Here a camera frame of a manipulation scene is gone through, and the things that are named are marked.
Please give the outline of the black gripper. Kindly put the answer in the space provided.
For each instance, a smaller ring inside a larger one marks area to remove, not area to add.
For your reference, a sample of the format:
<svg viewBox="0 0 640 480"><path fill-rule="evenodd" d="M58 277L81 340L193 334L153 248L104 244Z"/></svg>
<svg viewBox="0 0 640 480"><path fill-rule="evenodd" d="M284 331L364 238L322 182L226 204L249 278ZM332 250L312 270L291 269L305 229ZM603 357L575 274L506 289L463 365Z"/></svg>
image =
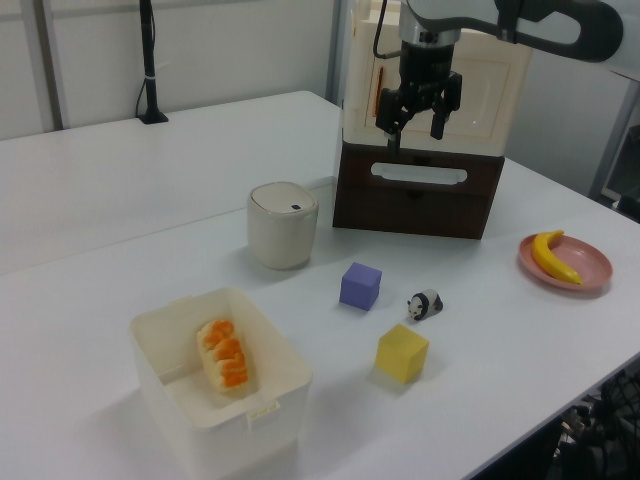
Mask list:
<svg viewBox="0 0 640 480"><path fill-rule="evenodd" d="M449 115L461 104L462 76L451 69L453 54L454 45L423 48L402 43L400 86L381 90L376 115L376 126L386 133L392 156L399 155L402 131L418 113L431 110L430 135L443 138Z"/></svg>

